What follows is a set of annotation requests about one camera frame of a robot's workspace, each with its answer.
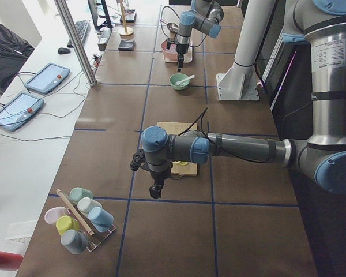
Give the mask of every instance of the red object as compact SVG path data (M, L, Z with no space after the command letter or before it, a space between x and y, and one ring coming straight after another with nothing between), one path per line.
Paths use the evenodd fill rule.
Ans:
M15 271L21 265L23 257L19 254L13 254L0 251L0 270Z

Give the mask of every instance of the white spoon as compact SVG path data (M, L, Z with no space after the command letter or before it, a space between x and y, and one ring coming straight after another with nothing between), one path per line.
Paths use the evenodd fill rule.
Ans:
M183 83L184 81L187 81L187 80L191 80L195 77L195 75L191 75L190 77L187 77L187 78L184 78L183 80L181 81L177 81L174 83L174 85L181 85L181 83Z

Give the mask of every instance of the black mouse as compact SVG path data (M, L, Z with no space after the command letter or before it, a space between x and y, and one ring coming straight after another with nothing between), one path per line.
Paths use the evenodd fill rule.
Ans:
M68 53L70 53L70 49L68 49L68 48L60 47L58 49L58 54L59 55L68 54Z

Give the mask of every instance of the yellow object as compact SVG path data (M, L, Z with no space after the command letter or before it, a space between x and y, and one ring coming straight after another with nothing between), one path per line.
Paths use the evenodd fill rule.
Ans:
M173 162L173 164L177 164L178 166L187 166L189 163L188 162L181 162L180 160L177 162Z
M73 229L75 231L79 231L80 224L75 219L71 218L69 215L64 215L57 220L55 224L59 235L63 235L66 231Z

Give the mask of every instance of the tablet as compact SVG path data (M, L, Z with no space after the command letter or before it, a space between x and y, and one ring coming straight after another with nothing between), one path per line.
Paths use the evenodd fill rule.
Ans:
M15 131L44 105L44 100L21 92L0 110L0 127Z
M69 73L69 68L48 63L36 75L29 79L24 86L31 91L47 94L56 88Z

